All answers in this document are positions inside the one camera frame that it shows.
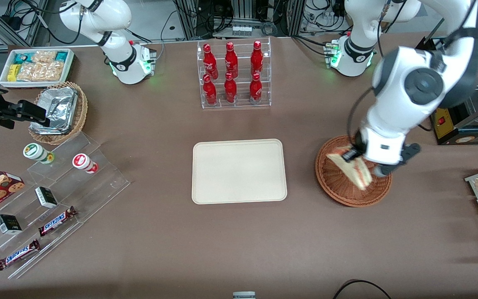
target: wicker basket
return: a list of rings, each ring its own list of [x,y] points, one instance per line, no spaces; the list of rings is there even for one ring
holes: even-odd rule
[[[84,123],[86,121],[86,113],[88,112],[88,100],[86,99],[86,95],[83,93],[82,89],[75,83],[72,82],[64,82],[61,84],[56,84],[50,86],[48,88],[55,89],[55,88],[62,88],[62,87],[72,87],[78,92],[78,99],[76,102],[75,108],[75,115],[73,117],[73,128],[71,131],[66,135],[40,135],[36,134],[31,129],[29,129],[29,133],[31,134],[32,138],[38,142],[47,143],[51,145],[59,145],[65,140],[68,140],[73,135],[77,134],[82,130],[84,127]],[[36,97],[34,101],[35,104],[38,104],[38,100],[40,100],[40,95]]]
[[[328,142],[320,148],[315,162],[318,182],[330,197],[347,206],[362,207],[376,204],[383,199],[390,190],[392,174],[384,178],[375,176],[373,169],[377,164],[365,160],[366,166],[372,173],[372,183],[366,190],[361,191],[333,161],[326,157],[326,155],[331,153],[336,147],[347,146],[349,144],[348,136],[338,136],[328,140]]]

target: clear acrylic display stand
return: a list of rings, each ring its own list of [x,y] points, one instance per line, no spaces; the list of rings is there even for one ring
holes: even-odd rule
[[[40,251],[27,255],[25,259],[2,271],[9,279],[19,278],[27,272],[130,184],[98,148],[99,144],[86,134],[77,134],[53,150],[53,163],[45,165],[36,162],[22,174],[25,187],[0,204],[0,214],[16,216],[23,230],[14,236],[4,235],[0,231],[0,259],[27,246],[34,239],[38,239],[41,246]],[[87,174],[74,168],[72,159],[78,153],[87,154],[99,165],[99,170],[94,174]],[[59,203],[56,208],[49,209],[40,205],[34,192],[38,186],[51,189]],[[46,236],[40,237],[38,228],[70,206],[74,206],[78,214]]]
[[[252,74],[250,73],[250,56],[254,49],[254,41],[259,40],[261,42],[261,51],[263,52],[263,70],[261,72],[260,81],[263,85],[261,90],[261,101],[258,105],[252,105],[250,103],[250,82],[252,82]],[[239,76],[235,78],[237,83],[237,101],[235,104],[230,104],[226,100],[226,93],[224,92],[224,81],[226,81],[224,74],[226,74],[226,65],[224,63],[224,57],[226,56],[226,44],[223,44],[221,40],[206,40],[198,42],[197,44],[197,65],[199,68],[199,85],[200,85],[200,98],[202,108],[255,108],[260,106],[270,106],[272,104],[271,93],[271,39],[270,38],[257,38],[257,39],[234,39],[231,40],[234,43],[235,53],[239,61]],[[213,83],[217,89],[217,104],[215,106],[209,106],[205,100],[204,90],[202,88],[204,82],[202,76],[205,74],[204,69],[204,51],[202,46],[209,44],[211,51],[217,59],[217,70],[219,71],[219,77],[214,80]]]

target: coca-cola bottle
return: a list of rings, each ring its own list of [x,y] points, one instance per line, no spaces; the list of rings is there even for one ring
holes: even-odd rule
[[[226,71],[231,72],[233,78],[239,76],[239,63],[237,62],[237,54],[234,51],[234,43],[226,42]]]
[[[204,90],[206,102],[210,106],[215,106],[217,104],[217,90],[215,89],[215,85],[211,82],[211,78],[208,74],[204,74],[202,79],[204,80],[202,89]]]
[[[226,91],[226,100],[230,104],[235,104],[237,100],[237,84],[231,72],[226,73],[226,82],[224,82],[224,90]]]
[[[257,105],[261,101],[261,88],[263,87],[259,81],[259,73],[256,72],[252,75],[252,82],[250,82],[250,103]]]
[[[216,80],[219,77],[219,72],[217,70],[217,60],[215,59],[215,55],[211,53],[211,46],[209,44],[205,44],[203,49],[206,74],[211,76],[211,79]]]
[[[254,51],[250,56],[250,72],[252,75],[263,70],[263,53],[261,52],[261,42],[256,40],[254,42]]]

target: brown tablecloth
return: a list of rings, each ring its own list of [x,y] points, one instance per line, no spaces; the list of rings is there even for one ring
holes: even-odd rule
[[[422,36],[385,34],[383,49]],[[423,150],[394,173],[383,201],[338,204],[317,183],[315,156],[345,133],[373,66],[347,78],[290,38],[271,41],[273,106],[260,110],[201,109],[196,42],[167,44],[157,74],[134,86],[112,76],[100,48],[74,48],[70,78],[89,101],[85,132],[133,183],[22,278],[0,272],[0,298],[223,299],[251,290],[264,299],[320,299],[352,278],[393,298],[478,297],[478,206],[463,181],[478,173],[478,146],[437,146],[432,133],[414,129],[408,141]],[[357,110],[355,127],[372,102]],[[32,164],[21,154],[32,141],[27,125],[0,127],[0,170],[20,174]],[[283,143],[287,198],[194,204],[193,146],[258,138]],[[381,293],[353,285],[340,298],[350,297]]]

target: small black box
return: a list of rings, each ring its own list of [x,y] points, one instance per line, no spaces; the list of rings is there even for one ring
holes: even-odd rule
[[[16,216],[0,214],[0,229],[6,235],[17,235],[21,233],[21,226],[17,223]]]
[[[55,196],[51,190],[46,187],[38,187],[34,191],[36,192],[36,197],[38,197],[42,206],[45,206],[46,208],[56,208],[58,203],[56,202]]]

